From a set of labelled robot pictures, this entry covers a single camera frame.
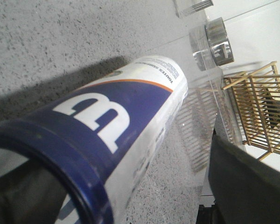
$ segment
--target blue and white can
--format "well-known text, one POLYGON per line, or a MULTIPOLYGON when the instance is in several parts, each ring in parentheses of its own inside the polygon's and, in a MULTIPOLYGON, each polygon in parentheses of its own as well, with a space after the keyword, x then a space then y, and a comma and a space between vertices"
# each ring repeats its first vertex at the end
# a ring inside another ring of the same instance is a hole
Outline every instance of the blue and white can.
MULTIPOLYGON (((63 208, 75 205, 72 223, 119 223, 187 91, 173 60, 145 56, 1 122, 0 148, 38 160, 62 183, 70 195, 63 208)), ((56 223, 69 223, 67 216, 56 223)))

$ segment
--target speckled countertop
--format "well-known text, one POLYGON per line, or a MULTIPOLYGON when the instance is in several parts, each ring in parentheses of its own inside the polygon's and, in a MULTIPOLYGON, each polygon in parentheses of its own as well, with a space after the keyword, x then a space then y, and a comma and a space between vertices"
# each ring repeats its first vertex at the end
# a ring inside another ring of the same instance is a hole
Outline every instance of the speckled countertop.
POLYGON ((221 70, 199 69, 204 12, 178 18, 173 0, 0 1, 0 121, 60 98, 133 59, 174 59, 189 96, 122 223, 196 222, 221 70))

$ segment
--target orange stripe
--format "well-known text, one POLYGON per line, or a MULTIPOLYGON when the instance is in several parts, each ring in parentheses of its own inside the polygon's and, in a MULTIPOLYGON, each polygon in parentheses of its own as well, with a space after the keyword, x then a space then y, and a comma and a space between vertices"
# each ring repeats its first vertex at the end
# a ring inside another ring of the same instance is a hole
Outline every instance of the orange stripe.
POLYGON ((167 90, 168 92, 173 92, 172 89, 161 85, 159 83, 155 83, 155 82, 151 82, 151 81, 147 81, 147 80, 140 80, 140 79, 119 79, 119 80, 112 80, 112 81, 106 81, 106 82, 102 82, 102 83, 97 83, 97 84, 93 84, 93 85, 88 85, 87 87, 91 87, 91 86, 96 86, 96 85, 102 85, 102 84, 106 84, 106 83, 117 83, 117 82, 137 82, 137 83, 146 83, 146 84, 150 84, 150 85, 156 85, 158 87, 161 87, 162 89, 167 90))

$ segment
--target can opening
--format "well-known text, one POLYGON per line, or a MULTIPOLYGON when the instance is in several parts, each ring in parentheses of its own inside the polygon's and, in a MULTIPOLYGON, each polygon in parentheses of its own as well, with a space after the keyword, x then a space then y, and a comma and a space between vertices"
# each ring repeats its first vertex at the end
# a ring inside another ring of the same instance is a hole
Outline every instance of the can opening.
POLYGON ((67 190, 38 161, 0 148, 0 224, 80 223, 67 190))

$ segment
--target wilson logo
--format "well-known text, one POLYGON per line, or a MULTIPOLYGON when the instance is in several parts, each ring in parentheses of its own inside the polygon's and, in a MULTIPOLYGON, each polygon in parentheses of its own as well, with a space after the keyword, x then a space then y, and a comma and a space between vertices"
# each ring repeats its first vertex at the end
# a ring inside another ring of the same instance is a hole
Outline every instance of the wilson logo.
POLYGON ((53 109, 55 112, 69 116, 75 114, 73 118, 79 120, 93 131, 99 128, 99 124, 96 121, 109 110, 115 110, 117 116, 105 125, 97 135, 108 146, 111 153, 115 153, 118 149, 115 141, 130 124, 129 114, 122 105, 110 101, 109 98, 103 94, 86 93, 70 98, 53 109), (78 113, 73 109, 77 104, 89 99, 95 99, 97 101, 78 113))

